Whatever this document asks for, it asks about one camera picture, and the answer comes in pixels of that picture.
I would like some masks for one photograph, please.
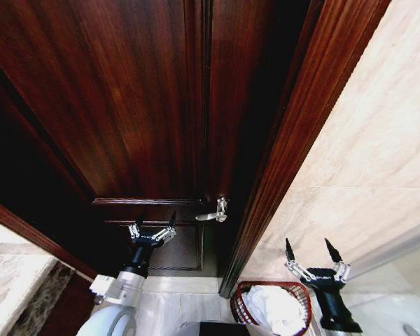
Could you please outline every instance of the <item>wood molding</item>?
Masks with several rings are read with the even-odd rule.
[[[285,106],[284,117],[252,188],[219,288],[221,296],[230,296],[389,3],[332,0],[323,4],[290,99],[280,106]]]
[[[17,217],[14,213],[7,210],[0,204],[0,224],[16,232],[18,235],[29,240],[31,243],[41,247],[45,251],[53,254],[56,258],[69,264],[79,272],[84,273],[90,278],[95,278],[97,273],[86,264],[81,262],[70,252],[63,249],[53,240],[47,238],[42,232],[36,230],[33,226]]]
[[[200,199],[162,199],[162,198],[95,198],[92,205],[165,205],[171,207],[203,206]]]

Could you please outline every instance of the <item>floor tile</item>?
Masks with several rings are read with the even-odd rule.
[[[173,335],[179,326],[181,294],[143,293],[136,313],[136,336]]]
[[[220,307],[220,321],[226,323],[234,323],[232,311],[230,310],[230,300],[227,300],[221,296],[219,297],[219,307]]]
[[[150,276],[143,285],[147,293],[199,293],[216,294],[218,280],[211,277]]]
[[[217,294],[181,294],[179,325],[195,321],[219,321],[220,300]]]

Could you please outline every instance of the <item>door trim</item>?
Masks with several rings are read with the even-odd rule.
[[[64,248],[56,244],[53,240],[45,236],[42,232],[35,229],[26,221],[17,217],[14,213],[7,210],[0,204],[0,224],[6,226],[11,231],[29,240],[31,243],[39,246],[43,250],[54,255],[59,260],[72,266],[75,270],[94,279],[97,272],[85,263],[81,262],[77,257],[66,251]]]
[[[311,1],[283,87],[283,118],[262,159],[219,288],[224,298],[230,296],[389,3]]]

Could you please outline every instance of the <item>silver door lever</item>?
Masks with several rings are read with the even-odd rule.
[[[216,219],[218,222],[223,222],[227,219],[227,215],[225,214],[227,210],[227,201],[224,197],[218,199],[218,205],[216,206],[216,212],[213,213],[206,213],[204,215],[197,215],[196,219],[198,221],[211,221],[212,219]]]

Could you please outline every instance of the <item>black object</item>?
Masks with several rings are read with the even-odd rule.
[[[339,251],[325,238],[328,252],[335,263],[342,261]],[[294,260],[294,253],[286,238],[286,256]],[[351,317],[351,312],[342,301],[340,290],[345,282],[335,279],[336,271],[331,268],[309,268],[308,272],[316,278],[306,280],[300,278],[302,284],[310,287],[316,294],[317,302],[322,311],[321,326],[327,330],[343,331],[346,333],[361,333],[361,327]]]
[[[288,260],[295,260],[293,249],[291,248],[291,244],[289,244],[288,238],[286,238],[286,257]]]
[[[143,224],[143,214],[136,220],[139,228]],[[174,211],[169,219],[168,226],[173,228],[176,224],[176,212]],[[124,265],[123,271],[138,274],[145,279],[148,277],[149,260],[154,252],[154,249],[158,249],[163,246],[163,240],[153,239],[152,234],[149,232],[143,232],[140,229],[140,237],[133,238],[134,252]]]
[[[339,261],[342,261],[339,251],[336,248],[334,248],[333,245],[326,238],[325,238],[325,243],[327,244],[327,249],[330,254],[331,260],[333,260],[334,263],[338,263]]]

